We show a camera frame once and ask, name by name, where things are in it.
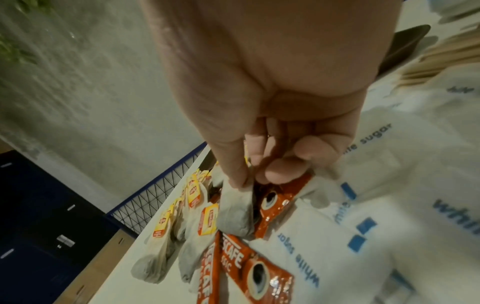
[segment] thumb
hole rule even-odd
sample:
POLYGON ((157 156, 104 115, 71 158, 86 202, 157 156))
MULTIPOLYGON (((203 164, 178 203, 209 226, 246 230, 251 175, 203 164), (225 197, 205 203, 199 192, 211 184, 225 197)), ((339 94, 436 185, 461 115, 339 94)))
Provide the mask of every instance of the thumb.
POLYGON ((223 143, 207 141, 222 171, 230 179, 233 188, 242 188, 249 177, 245 162, 244 139, 223 143))

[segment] green plant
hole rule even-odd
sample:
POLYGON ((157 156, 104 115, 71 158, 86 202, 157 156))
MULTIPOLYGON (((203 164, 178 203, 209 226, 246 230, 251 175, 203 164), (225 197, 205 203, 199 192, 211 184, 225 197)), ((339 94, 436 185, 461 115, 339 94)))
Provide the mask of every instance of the green plant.
POLYGON ((16 43, 1 34, 0 58, 13 63, 37 64, 35 56, 32 53, 22 50, 16 43))
POLYGON ((15 0, 15 7, 24 14, 28 14, 32 10, 38 10, 46 14, 52 11, 50 0, 15 0))

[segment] hand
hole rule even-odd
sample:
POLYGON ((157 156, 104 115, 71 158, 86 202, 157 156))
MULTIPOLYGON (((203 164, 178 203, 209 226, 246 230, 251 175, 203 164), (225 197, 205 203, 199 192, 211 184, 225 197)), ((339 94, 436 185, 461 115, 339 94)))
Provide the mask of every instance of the hand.
POLYGON ((233 187, 285 183, 355 136, 400 0, 141 0, 175 99, 233 187))

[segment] white table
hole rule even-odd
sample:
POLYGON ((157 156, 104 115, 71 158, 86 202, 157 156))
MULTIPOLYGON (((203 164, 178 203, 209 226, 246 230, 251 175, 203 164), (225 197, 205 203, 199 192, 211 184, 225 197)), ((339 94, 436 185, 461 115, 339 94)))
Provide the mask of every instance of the white table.
MULTIPOLYGON (((446 24, 438 24, 439 20, 440 17, 438 15, 428 11, 425 0, 408 0, 403 5, 396 30, 400 31, 421 24, 430 24, 432 25, 432 29, 427 36, 438 36, 439 40, 442 40, 466 30, 465 27, 467 26, 480 22, 480 13, 446 24)), ((391 71, 389 75, 372 84, 364 108, 369 109, 382 104, 379 96, 383 93, 379 92, 388 92, 389 89, 392 88, 392 83, 397 78, 398 74, 396 74, 395 71, 391 71)), ((193 166, 185 174, 179 185, 185 184, 186 177, 198 168, 209 150, 208 147, 205 148, 193 166)), ((152 218, 152 221, 150 221, 130 250, 125 254, 120 263, 118 263, 103 286, 93 297, 90 304, 196 303, 196 294, 189 293, 189 286, 180 279, 177 260, 173 263, 171 271, 169 271, 164 281, 160 284, 145 283, 133 278, 130 274, 132 265, 142 256, 145 250, 145 240, 150 236, 151 231, 153 231, 161 212, 180 195, 180 192, 181 187, 178 186, 165 200, 162 207, 152 218)), ((233 286, 228 290, 229 303, 247 303, 246 298, 241 294, 240 290, 234 286, 233 282, 229 283, 229 286, 233 286)))

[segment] concrete wall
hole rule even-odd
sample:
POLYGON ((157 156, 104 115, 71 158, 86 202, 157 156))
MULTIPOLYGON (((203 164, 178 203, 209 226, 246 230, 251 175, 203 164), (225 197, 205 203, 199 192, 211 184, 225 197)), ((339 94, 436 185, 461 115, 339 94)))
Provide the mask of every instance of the concrete wall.
POLYGON ((0 58, 0 137, 103 211, 202 139, 176 106, 135 0, 0 3, 0 34, 37 65, 0 58))

